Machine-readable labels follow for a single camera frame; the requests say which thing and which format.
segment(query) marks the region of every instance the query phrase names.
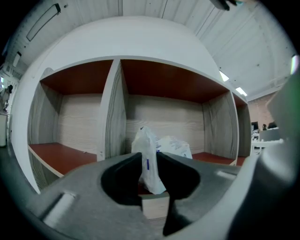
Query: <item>wood grain back panel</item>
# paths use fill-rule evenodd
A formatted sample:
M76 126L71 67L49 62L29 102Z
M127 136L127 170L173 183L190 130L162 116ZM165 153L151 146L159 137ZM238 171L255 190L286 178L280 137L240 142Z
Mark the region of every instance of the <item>wood grain back panel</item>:
M236 108L231 92L203 104L205 152L236 159L239 133Z
M113 60L84 63L47 76L41 82L63 94L103 93Z
M251 151L251 121L248 105L237 107L239 120L239 157L248 157Z
M41 162L46 163L47 166L55 170L52 171L53 173L59 172L62 175L84 164L94 163L97 160L95 154L84 153L57 142L31 144L29 147L41 159Z
M168 64L122 60L129 94L166 97L203 103L228 91L219 83Z
M98 161L125 152L126 99L122 66L120 60L114 60L106 80L100 109Z
M192 154L204 151L202 104L129 95L126 123L126 153L131 152L137 131L148 126L158 136L175 136L190 145Z
M38 83L29 113L29 144L57 141L57 123L61 101L60 93Z
M102 94L64 95L58 119L57 142L97 153L97 120Z

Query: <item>person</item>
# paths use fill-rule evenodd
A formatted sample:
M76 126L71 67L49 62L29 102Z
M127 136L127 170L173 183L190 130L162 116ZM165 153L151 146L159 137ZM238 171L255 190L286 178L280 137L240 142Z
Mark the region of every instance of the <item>person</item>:
M6 111L8 106L9 96L13 91L13 85L9 85L0 91L0 110Z
M277 125L276 125L275 122L270 122L269 123L268 129L271 129L271 128L277 128Z

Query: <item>gray floor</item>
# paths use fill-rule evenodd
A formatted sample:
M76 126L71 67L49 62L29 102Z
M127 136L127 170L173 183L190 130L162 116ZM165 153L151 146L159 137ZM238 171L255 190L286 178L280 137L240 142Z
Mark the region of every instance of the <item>gray floor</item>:
M0 148L0 177L17 206L26 206L36 194L19 166L11 143Z

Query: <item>ceiling light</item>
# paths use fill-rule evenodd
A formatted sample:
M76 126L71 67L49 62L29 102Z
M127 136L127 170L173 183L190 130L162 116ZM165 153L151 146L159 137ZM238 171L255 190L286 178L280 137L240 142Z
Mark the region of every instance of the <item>ceiling light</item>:
M226 82L228 79L229 79L229 77L227 77L224 73L222 73L221 71L220 71L220 74L221 74L221 77L223 78L223 81L224 82Z
M60 13L60 6L58 3L52 5L33 25L27 34L26 38L31 41L37 33L44 27L44 25L49 22L54 16Z
M298 68L299 65L299 56L294 55L292 57L292 64L291 64L291 74L294 74Z
M244 90L243 90L242 88L236 88L236 90L237 90L240 94L247 96L247 94L244 92Z

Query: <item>shelf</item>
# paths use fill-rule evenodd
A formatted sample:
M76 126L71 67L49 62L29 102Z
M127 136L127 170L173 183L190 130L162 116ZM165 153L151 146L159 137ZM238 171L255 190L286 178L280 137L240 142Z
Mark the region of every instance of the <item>shelf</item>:
M56 142L30 144L28 149L46 168L58 177L62 177L77 167L97 161L96 154L84 153Z
M214 154L210 154L207 152L196 153L192 155L194 160L200 160L209 163L218 163L218 164L226 164L229 165L234 160L226 157L220 157Z
M104 60L76 65L40 82L62 95L103 93L112 62Z
M206 151L236 158L238 124L233 96L226 87L159 62L121 60L121 67L129 95L126 153L131 152L138 129L148 126L158 137L171 135L186 141L192 154ZM226 136L226 144L215 136Z

